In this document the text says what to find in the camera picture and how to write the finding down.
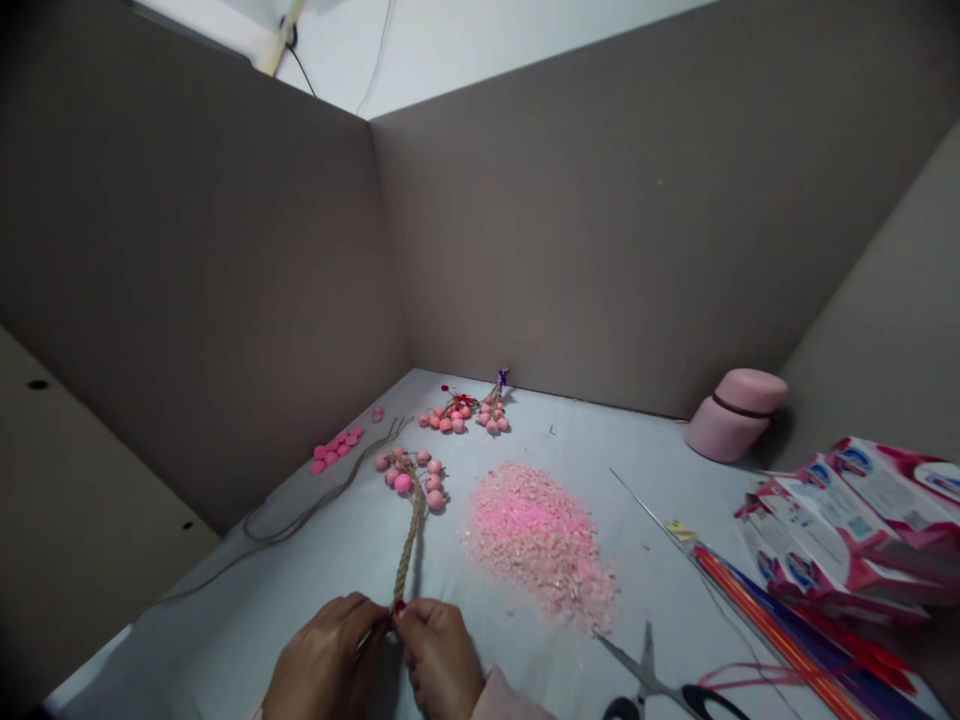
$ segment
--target pink bead cluster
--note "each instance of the pink bead cluster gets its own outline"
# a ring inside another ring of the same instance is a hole
[[[310,463],[310,472],[314,475],[322,473],[355,448],[361,435],[363,435],[363,428],[354,428],[350,432],[340,433],[326,445],[317,445],[313,449],[315,459]]]
[[[464,421],[473,415],[471,406],[475,405],[477,401],[469,395],[450,390],[446,385],[441,385],[440,389],[449,392],[453,399],[442,409],[428,408],[417,419],[417,422],[420,427],[431,427],[442,433],[455,432],[459,435],[466,430]]]
[[[413,489],[413,484],[415,482],[419,483],[421,480],[417,474],[416,465],[414,465],[414,457],[417,465],[427,469],[428,475],[423,482],[424,490],[427,493],[427,507],[434,512],[439,512],[447,504],[447,496],[443,491],[443,484],[440,479],[440,475],[443,473],[443,465],[436,458],[431,458],[429,452],[417,450],[416,455],[411,456],[403,445],[394,445],[389,455],[377,455],[373,464],[380,472],[386,470],[383,478],[387,485],[400,495],[406,495]]]
[[[468,501],[461,541],[495,575],[525,587],[548,618],[610,632],[616,576],[597,562],[596,525],[546,472],[503,463]]]
[[[495,399],[493,395],[488,395],[483,399],[477,424],[483,425],[491,435],[499,435],[510,429],[510,421],[507,420],[506,410],[503,409],[503,401],[499,396]]]

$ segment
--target stacked boxes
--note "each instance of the stacked boxes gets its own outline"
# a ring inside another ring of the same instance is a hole
[[[847,438],[769,476],[737,517],[771,593],[887,625],[960,601],[956,466]]]

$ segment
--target electrical cord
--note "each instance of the electrical cord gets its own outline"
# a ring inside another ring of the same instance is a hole
[[[393,19],[393,0],[387,0],[387,14],[383,18],[383,30],[380,31],[380,47],[377,50],[377,63],[373,66],[373,74],[370,75],[370,82],[367,84],[367,91],[363,94],[363,99],[357,105],[357,115],[363,110],[363,106],[370,99],[377,79],[380,77],[380,68],[383,65],[383,50],[387,46],[387,34],[390,32],[390,21]]]
[[[280,18],[280,27],[283,28],[283,21],[287,19],[287,16],[284,15]],[[307,75],[307,71],[303,69],[303,63],[300,62],[300,57],[297,55],[297,51],[294,48],[297,46],[297,42],[300,40],[300,36],[297,34],[297,26],[293,25],[290,28],[290,35],[287,38],[287,41],[284,43],[287,50],[290,51],[290,54],[293,55],[293,59],[297,61],[297,65],[300,66],[300,72],[303,73],[303,79],[307,81],[307,87],[310,88],[310,92],[315,98],[320,99],[317,95],[317,91],[313,89],[313,83],[310,82],[310,77]]]

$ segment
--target orange stick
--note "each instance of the orange stick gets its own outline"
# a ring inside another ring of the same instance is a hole
[[[770,618],[767,612],[741,587],[716,558],[703,548],[694,549],[703,568],[722,587],[737,606],[746,613],[751,621],[770,640],[773,646],[793,667],[802,673],[819,673],[821,668],[803,652],[799,645]],[[849,698],[827,678],[811,676],[807,684],[826,703],[841,720],[864,720],[863,715],[850,702]]]

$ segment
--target pink crushed crystals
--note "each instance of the pink crushed crystals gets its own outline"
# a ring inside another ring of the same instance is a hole
[[[602,568],[597,527],[543,470],[503,463],[468,500],[467,551],[495,575],[525,587],[551,620],[606,635],[616,576]]]

